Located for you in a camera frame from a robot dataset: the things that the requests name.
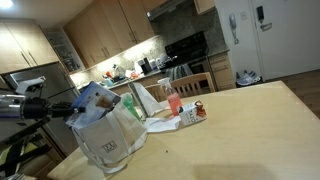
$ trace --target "cabinet handle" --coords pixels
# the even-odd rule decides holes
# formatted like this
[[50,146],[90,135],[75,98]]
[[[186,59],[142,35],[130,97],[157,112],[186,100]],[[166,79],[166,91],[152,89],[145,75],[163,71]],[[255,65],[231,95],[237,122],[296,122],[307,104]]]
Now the cabinet handle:
[[21,56],[22,56],[23,59],[27,62],[27,64],[29,65],[29,67],[31,67],[29,61],[28,61],[27,58],[24,56],[23,52],[21,52]]
[[141,42],[141,41],[139,40],[139,36],[138,36],[138,33],[137,33],[136,31],[133,31],[133,36],[135,37],[137,43]]
[[37,61],[34,59],[34,57],[32,56],[32,54],[30,53],[30,51],[28,51],[28,52],[29,52],[29,55],[31,56],[32,60],[34,61],[34,63],[36,63],[36,65],[38,66]]
[[110,57],[110,53],[109,53],[108,49],[106,47],[104,47],[104,50],[106,51],[108,57]]
[[224,69],[228,69],[228,66],[224,65],[224,66],[220,66],[220,67],[217,67],[217,68],[213,68],[213,72],[221,71],[221,70],[224,70]]
[[94,63],[96,63],[96,61],[94,60],[92,54],[90,54],[91,59],[93,60]]
[[104,52],[104,49],[103,49],[103,48],[101,48],[101,50],[102,50],[102,52],[103,52],[104,56],[105,56],[105,57],[108,57],[108,56],[107,56],[107,54],[106,54],[106,52]]
[[134,42],[134,43],[137,43],[135,38],[134,38],[134,35],[132,33],[129,33],[129,35],[131,37],[131,41]]

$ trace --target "door frame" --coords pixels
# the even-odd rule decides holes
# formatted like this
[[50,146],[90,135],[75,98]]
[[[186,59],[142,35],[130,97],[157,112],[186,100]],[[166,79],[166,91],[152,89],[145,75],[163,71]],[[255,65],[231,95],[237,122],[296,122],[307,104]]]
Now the door frame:
[[259,67],[260,67],[260,71],[261,71],[261,76],[262,76],[262,81],[265,82],[266,79],[266,73],[264,70],[264,64],[263,64],[263,58],[262,58],[262,53],[261,53],[261,47],[260,47],[260,40],[259,40],[259,34],[258,34],[258,29],[257,29],[257,17],[256,17],[256,13],[255,13],[255,8],[253,7],[253,1],[255,0],[247,0],[248,1],[248,5],[249,5],[249,13],[251,18],[251,23],[252,23],[252,29],[253,29],[253,37],[256,43],[256,47],[257,47],[257,55],[258,55],[258,61],[259,61]]

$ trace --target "white paper bag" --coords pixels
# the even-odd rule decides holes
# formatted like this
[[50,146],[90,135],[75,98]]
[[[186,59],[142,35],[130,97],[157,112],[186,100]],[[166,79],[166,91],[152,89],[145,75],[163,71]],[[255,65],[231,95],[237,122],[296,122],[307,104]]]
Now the white paper bag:
[[112,112],[83,128],[73,127],[83,153],[105,173],[126,166],[129,155],[141,148],[146,128],[119,102]]
[[133,83],[133,85],[135,86],[142,105],[147,111],[149,117],[164,109],[164,107],[162,107],[161,104],[140,83]]

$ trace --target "kitchen cabinet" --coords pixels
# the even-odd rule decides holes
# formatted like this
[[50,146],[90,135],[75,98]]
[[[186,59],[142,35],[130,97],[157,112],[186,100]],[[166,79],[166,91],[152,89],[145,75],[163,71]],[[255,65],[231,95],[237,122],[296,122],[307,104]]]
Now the kitchen cabinet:
[[26,54],[4,23],[0,23],[0,74],[31,67]]
[[80,71],[83,65],[63,30],[60,28],[46,29],[45,33],[52,48],[59,56],[60,61],[68,69],[69,73]]
[[65,30],[86,68],[92,67],[109,57],[102,48],[103,45],[92,28],[87,13],[82,14],[70,23]]
[[130,29],[125,14],[118,0],[100,0],[99,5],[103,9],[111,29],[119,43],[121,51],[136,44],[136,40]]
[[198,14],[203,14],[211,10],[215,3],[214,0],[194,0]]
[[154,36],[141,0],[119,0],[137,43]]
[[59,61],[38,25],[32,22],[6,22],[5,25],[22,48],[31,66]]
[[151,11],[152,9],[160,6],[168,0],[142,0],[142,4],[146,12]]
[[111,29],[108,19],[105,17],[100,4],[94,4],[87,12],[93,29],[101,41],[101,51],[111,57],[121,52],[120,45]]
[[140,0],[98,0],[64,29],[86,68],[154,36]]
[[211,69],[219,91],[236,88],[229,58],[226,53],[209,57]]

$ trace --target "bottle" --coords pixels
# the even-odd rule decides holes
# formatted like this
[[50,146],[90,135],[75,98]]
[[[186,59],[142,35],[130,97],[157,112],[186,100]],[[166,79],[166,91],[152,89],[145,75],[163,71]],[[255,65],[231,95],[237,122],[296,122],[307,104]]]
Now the bottle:
[[182,106],[182,103],[181,103],[179,94],[174,88],[171,87],[169,80],[170,78],[160,79],[158,83],[161,84],[162,86],[166,86],[166,95],[167,95],[167,99],[168,99],[171,111],[174,116],[178,116],[179,115],[178,108]]

